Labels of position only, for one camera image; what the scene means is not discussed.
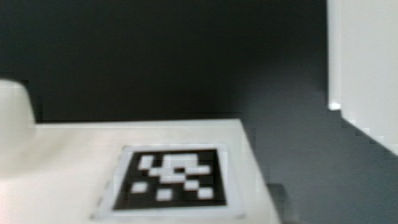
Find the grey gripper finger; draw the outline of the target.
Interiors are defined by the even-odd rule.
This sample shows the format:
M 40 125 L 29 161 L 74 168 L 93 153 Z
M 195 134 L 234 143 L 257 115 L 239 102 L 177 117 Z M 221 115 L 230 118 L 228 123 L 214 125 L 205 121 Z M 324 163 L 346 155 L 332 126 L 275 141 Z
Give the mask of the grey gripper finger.
M 22 154 L 35 137 L 35 118 L 26 88 L 0 79 L 0 178 L 22 167 Z

